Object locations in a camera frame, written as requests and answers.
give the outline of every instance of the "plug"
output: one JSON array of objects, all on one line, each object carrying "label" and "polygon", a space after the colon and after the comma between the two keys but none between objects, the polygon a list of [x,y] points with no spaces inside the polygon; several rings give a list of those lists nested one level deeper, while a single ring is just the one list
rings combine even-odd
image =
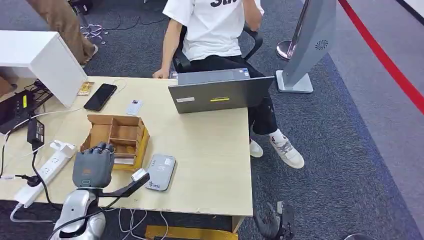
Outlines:
[{"label": "plug", "polygon": [[27,175],[24,174],[24,175],[15,175],[15,177],[25,179],[26,184],[28,184],[28,186],[30,186],[30,187],[35,187],[35,186],[37,186],[41,183],[41,180],[37,175],[27,176]]},{"label": "plug", "polygon": [[28,122],[26,141],[31,144],[33,151],[44,145],[44,124],[36,118]]}]

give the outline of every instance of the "shoelace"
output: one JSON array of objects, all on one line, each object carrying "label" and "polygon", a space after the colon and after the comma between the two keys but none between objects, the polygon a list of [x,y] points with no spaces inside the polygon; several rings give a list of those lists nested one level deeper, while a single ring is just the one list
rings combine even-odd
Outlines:
[{"label": "shoelace", "polygon": [[277,145],[277,149],[280,150],[281,152],[283,152],[284,154],[290,152],[293,149],[292,144],[290,143],[289,140],[287,140],[286,143],[284,143],[284,145],[282,146],[278,146]]}]

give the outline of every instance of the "wooden box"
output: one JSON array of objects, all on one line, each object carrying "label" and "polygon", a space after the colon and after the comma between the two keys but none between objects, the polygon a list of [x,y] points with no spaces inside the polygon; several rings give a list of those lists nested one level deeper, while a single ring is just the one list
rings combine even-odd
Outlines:
[{"label": "wooden box", "polygon": [[149,143],[149,131],[137,116],[89,114],[90,133],[81,145],[84,151],[100,142],[115,146],[114,170],[136,171],[142,167]]}]

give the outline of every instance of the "brown pants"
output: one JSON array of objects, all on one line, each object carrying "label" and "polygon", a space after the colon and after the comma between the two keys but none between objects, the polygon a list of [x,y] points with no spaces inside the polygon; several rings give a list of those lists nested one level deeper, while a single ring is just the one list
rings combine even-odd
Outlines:
[{"label": "brown pants", "polygon": [[9,93],[12,89],[12,86],[6,81],[3,77],[0,76],[0,98]]},{"label": "brown pants", "polygon": [[80,64],[86,64],[95,47],[80,32],[80,22],[66,0],[26,0],[47,22],[51,31],[59,32]]}]

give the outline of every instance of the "office chair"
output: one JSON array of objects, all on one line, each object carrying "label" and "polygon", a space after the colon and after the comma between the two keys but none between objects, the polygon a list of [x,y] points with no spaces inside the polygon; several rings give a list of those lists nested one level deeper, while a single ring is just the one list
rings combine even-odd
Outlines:
[{"label": "office chair", "polygon": [[[244,57],[244,59],[247,61],[251,58],[251,56],[253,56],[253,54],[256,53],[256,51],[258,51],[264,40],[260,32],[252,31],[246,24],[244,25],[243,31],[245,31],[254,39],[254,46],[252,50],[250,50],[250,52]],[[172,63],[177,73],[188,72],[191,68],[189,59],[183,53],[183,42],[186,33],[187,27],[182,26],[181,34],[179,35],[179,44],[172,58]]]}]

